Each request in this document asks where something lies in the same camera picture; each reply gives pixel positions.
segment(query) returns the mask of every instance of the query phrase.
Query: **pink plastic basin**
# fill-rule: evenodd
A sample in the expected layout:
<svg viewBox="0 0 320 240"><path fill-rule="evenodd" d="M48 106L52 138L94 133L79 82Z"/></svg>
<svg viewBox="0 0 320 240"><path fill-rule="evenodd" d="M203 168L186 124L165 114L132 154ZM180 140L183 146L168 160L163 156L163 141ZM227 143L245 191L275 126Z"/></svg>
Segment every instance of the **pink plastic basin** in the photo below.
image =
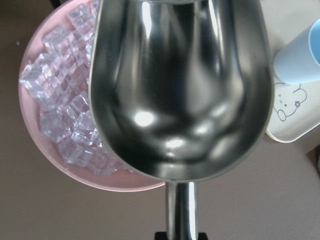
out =
<svg viewBox="0 0 320 240"><path fill-rule="evenodd" d="M37 59L40 53L45 53L42 38L56 27L73 29L67 17L67 13L80 4L89 6L89 0L70 0L54 12L52 12L38 27L33 34L25 52L20 66L20 74L27 64ZM83 167L67 164L61 158L56 145L40 132L38 104L29 96L27 90L19 84L19 102L22 116L33 141L46 156L46 158L69 177L86 185L114 192L138 192L163 186L164 182L155 181L140 174L128 171L119 171L110 176L97 176Z"/></svg>

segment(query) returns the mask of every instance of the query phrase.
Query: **dark object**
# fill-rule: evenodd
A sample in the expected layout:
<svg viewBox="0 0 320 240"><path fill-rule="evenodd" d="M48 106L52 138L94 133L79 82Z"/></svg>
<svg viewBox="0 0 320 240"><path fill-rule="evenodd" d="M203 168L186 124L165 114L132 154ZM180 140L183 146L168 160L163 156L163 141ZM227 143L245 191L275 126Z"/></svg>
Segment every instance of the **dark object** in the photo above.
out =
<svg viewBox="0 0 320 240"><path fill-rule="evenodd" d="M50 2L55 9L61 5L59 0L50 0Z"/></svg>
<svg viewBox="0 0 320 240"><path fill-rule="evenodd" d="M165 231L158 231L154 234L154 240L168 240ZM208 240L207 234L205 232L199 232L199 237L197 240Z"/></svg>

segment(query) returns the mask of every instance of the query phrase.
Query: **cartoon character print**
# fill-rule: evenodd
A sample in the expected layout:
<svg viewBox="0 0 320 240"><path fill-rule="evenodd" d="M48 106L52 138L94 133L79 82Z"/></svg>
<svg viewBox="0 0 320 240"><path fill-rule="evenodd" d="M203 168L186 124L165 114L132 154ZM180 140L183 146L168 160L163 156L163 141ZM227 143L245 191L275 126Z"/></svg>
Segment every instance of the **cartoon character print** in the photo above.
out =
<svg viewBox="0 0 320 240"><path fill-rule="evenodd" d="M307 99L307 92L301 88L301 84L289 85L283 82L274 84L273 109L279 119L284 122L292 116L301 104Z"/></svg>

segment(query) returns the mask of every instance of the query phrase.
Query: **metal scoop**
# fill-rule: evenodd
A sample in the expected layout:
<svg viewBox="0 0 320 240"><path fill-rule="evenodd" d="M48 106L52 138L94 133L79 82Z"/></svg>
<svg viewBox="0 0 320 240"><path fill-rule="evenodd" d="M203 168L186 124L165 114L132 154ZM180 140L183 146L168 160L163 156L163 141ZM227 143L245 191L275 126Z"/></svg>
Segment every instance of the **metal scoop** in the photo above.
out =
<svg viewBox="0 0 320 240"><path fill-rule="evenodd" d="M167 238L196 240L196 183L264 134L273 98L258 0L102 0L90 102L105 142L167 182Z"/></svg>

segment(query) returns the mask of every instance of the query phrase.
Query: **scoop handle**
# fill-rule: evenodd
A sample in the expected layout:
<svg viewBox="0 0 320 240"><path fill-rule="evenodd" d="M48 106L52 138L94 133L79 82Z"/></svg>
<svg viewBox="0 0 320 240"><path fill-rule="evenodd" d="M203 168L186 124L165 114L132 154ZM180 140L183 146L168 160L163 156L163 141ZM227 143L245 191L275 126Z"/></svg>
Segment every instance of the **scoop handle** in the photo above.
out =
<svg viewBox="0 0 320 240"><path fill-rule="evenodd" d="M198 240L197 184L166 183L166 236L168 240Z"/></svg>

